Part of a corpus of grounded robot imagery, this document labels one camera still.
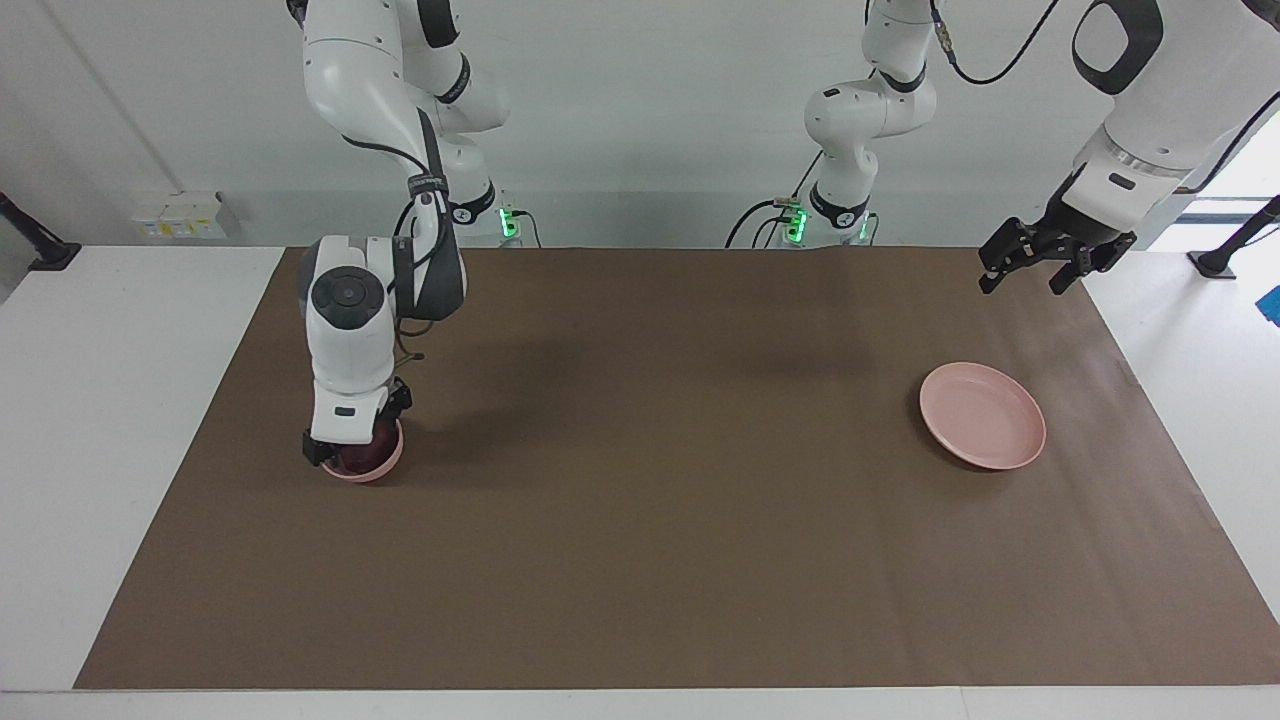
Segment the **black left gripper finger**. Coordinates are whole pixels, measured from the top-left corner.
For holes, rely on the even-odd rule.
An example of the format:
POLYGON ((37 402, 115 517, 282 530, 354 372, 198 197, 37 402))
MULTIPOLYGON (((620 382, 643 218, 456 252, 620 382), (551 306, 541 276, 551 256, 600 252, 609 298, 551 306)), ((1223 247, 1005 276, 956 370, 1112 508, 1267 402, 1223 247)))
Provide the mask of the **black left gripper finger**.
POLYGON ((978 286, 983 295, 993 293, 1009 274, 1034 260, 1028 251, 1030 236, 1028 225, 1010 217, 978 249, 983 266, 978 286))
POLYGON ((1075 247, 1073 255, 1050 278, 1048 287, 1052 295, 1066 293, 1076 281, 1100 269, 1108 259, 1108 246, 1075 247))

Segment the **brown table mat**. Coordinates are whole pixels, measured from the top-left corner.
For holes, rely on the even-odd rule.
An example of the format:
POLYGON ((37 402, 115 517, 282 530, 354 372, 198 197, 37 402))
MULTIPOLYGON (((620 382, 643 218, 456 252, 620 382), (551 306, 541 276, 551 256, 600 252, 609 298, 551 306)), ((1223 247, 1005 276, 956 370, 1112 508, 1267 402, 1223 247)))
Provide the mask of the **brown table mat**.
POLYGON ((1272 685, 1280 624, 1096 305, 970 249, 465 252, 404 452, 311 468, 279 261, 79 689, 1272 685), (924 377, 1047 425, 987 471, 924 377))

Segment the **pink bowl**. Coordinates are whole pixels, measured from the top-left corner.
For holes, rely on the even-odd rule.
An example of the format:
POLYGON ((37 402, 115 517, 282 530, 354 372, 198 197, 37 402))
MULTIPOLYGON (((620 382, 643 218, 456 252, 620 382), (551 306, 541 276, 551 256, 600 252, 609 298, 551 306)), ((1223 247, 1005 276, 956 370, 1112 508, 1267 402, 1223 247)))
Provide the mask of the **pink bowl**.
POLYGON ((323 469, 323 470, 324 470, 325 473, 328 473, 329 475, 332 475, 332 477, 334 477, 334 478, 339 479, 339 480, 344 480, 344 482, 348 482, 348 483, 353 483, 353 484, 367 484, 367 483, 372 483, 372 482, 375 482, 375 480, 380 480, 381 478, 387 477, 387 475, 388 475, 388 474, 390 474, 390 471, 392 471, 392 470, 393 470, 393 469, 396 468, 396 465, 397 465, 397 464, 398 464, 398 461, 401 460, 401 457, 402 457, 402 455, 403 455, 403 451, 404 451, 404 434, 403 434, 403 425, 402 425, 401 420, 396 420, 396 421, 398 421, 398 423, 399 423, 399 432, 401 432, 401 443, 399 443, 399 447, 398 447, 398 450, 399 450, 399 452, 398 452, 398 457, 396 459, 396 460, 397 460, 397 462, 394 464, 394 466, 393 466, 393 468, 385 468, 385 469, 384 469, 383 471, 379 471, 379 473, 376 473, 376 474, 371 473, 371 474, 367 474, 367 475, 361 475, 361 477, 356 477, 356 475, 348 475, 348 474, 344 474, 344 473, 343 473, 343 471, 340 470, 340 468, 338 468, 337 470, 324 470, 324 469, 323 469))

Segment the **black clamp stand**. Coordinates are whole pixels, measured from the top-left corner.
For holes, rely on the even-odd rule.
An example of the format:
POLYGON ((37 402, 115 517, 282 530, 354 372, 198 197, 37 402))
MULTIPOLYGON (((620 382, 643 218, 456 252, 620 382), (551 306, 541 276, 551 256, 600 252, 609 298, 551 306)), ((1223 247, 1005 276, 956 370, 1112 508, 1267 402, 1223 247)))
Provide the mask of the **black clamp stand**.
POLYGON ((0 217, 36 251, 36 258, 29 264, 31 272, 65 270, 83 249, 82 243, 63 240, 31 214, 17 206, 4 192, 0 192, 0 217))
POLYGON ((1263 237, 1263 231, 1280 231, 1280 193, 1245 219, 1221 245, 1208 251, 1189 251, 1185 258, 1207 279, 1234 281, 1233 256, 1263 237))

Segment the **dark red apple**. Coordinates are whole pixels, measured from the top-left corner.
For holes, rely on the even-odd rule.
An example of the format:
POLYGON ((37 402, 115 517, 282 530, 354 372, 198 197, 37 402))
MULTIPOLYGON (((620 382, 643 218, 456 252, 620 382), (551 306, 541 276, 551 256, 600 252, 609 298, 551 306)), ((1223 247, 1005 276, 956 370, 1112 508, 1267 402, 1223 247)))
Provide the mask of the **dark red apple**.
POLYGON ((342 445, 337 462, 348 475, 367 475, 393 468, 401 446, 398 421, 378 420, 372 427, 372 439, 366 445, 342 445))

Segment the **pink plate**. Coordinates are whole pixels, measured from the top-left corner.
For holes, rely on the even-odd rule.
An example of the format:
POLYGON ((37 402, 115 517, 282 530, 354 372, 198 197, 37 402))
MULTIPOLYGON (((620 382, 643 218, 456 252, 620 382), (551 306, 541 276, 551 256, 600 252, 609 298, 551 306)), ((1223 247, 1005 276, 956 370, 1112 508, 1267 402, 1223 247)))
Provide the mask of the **pink plate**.
POLYGON ((940 447, 987 471, 1025 468, 1047 443, 1044 414, 1030 392, 979 363, 947 363, 929 372, 918 407, 940 447))

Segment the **white wall socket box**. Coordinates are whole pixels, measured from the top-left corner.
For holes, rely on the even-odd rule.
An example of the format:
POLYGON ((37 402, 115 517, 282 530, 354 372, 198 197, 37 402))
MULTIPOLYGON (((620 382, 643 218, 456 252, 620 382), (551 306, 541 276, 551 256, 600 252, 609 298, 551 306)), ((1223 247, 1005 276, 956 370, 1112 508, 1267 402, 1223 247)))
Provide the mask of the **white wall socket box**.
POLYGON ((238 218, 218 191, 136 191, 131 201, 131 223, 143 240, 221 242, 242 236, 238 218))

